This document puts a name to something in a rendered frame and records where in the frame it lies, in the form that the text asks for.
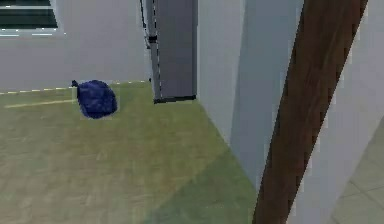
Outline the grey fridge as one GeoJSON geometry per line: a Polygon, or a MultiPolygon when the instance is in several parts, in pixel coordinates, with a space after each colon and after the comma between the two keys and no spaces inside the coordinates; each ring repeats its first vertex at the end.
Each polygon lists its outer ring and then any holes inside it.
{"type": "Polygon", "coordinates": [[[194,100],[197,95],[198,0],[146,0],[153,102],[194,100]]]}

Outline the brown wooden room door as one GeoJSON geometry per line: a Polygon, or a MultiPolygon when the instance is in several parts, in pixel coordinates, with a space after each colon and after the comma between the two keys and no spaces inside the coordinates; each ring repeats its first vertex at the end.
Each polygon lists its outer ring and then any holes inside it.
{"type": "Polygon", "coordinates": [[[252,224],[286,224],[369,0],[304,0],[252,224]]]}

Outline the window with dark blinds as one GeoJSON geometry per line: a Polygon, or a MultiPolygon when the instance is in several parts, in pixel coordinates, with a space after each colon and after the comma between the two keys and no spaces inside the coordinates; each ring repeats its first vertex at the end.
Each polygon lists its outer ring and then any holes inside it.
{"type": "Polygon", "coordinates": [[[0,0],[0,38],[63,34],[57,0],[0,0]]]}

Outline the dark blue tied bag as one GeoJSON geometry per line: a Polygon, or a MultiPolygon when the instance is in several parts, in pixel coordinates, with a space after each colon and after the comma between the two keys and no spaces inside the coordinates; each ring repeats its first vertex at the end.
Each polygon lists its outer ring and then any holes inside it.
{"type": "Polygon", "coordinates": [[[77,102],[85,117],[100,119],[117,111],[116,95],[105,82],[90,80],[79,83],[73,80],[71,86],[76,89],[77,102]]]}

